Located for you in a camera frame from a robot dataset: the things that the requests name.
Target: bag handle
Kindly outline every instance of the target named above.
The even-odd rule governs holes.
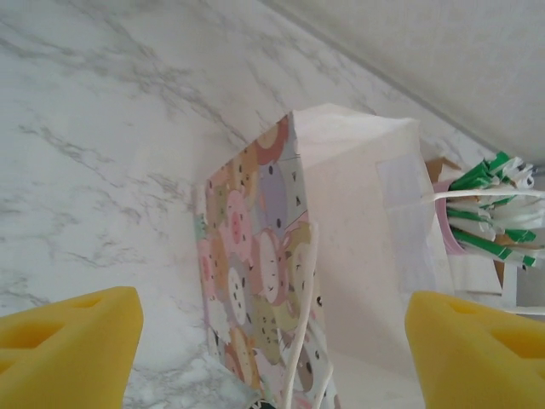
[[[519,194],[521,196],[532,196],[535,198],[545,199],[545,192],[541,190],[534,189],[524,189],[524,190],[515,190],[515,189],[474,189],[474,190],[452,190],[447,192],[437,192],[425,196],[430,198],[431,201],[439,199],[448,199],[448,198],[466,198],[470,196],[514,196]]]
[[[310,222],[311,238],[310,247],[307,253],[307,257],[304,263],[303,276],[305,278],[305,288],[303,289],[301,298],[301,313],[299,316],[299,323],[295,329],[295,336],[292,343],[290,358],[286,365],[287,376],[284,380],[284,401],[282,403],[282,409],[291,409],[291,402],[293,400],[293,385],[295,381],[295,375],[297,373],[297,363],[301,355],[303,343],[305,342],[305,334],[307,328],[313,332],[316,331],[316,323],[310,320],[310,310],[313,301],[313,287],[314,287],[314,270],[316,269],[316,261],[318,259],[318,224],[316,222]],[[325,355],[325,359],[328,362],[326,374],[324,380],[318,388],[318,393],[313,402],[313,409],[319,409],[322,399],[324,398],[325,390],[333,375],[333,366],[327,357],[325,346],[319,343],[319,347],[322,349]]]

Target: paper bag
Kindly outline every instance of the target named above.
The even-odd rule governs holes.
[[[464,171],[445,157],[427,160],[427,174],[432,183],[452,181],[464,175]],[[456,294],[459,291],[484,294],[502,294],[502,262],[478,254],[449,255],[450,274]]]
[[[277,407],[423,407],[406,303],[453,292],[432,192],[416,121],[284,117],[196,192],[210,353]]]

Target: gray marble veining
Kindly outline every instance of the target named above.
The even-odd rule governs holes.
[[[206,356],[190,191],[284,113],[324,102],[486,150],[253,0],[0,5],[0,314],[114,285],[146,323],[126,408],[234,408]]]

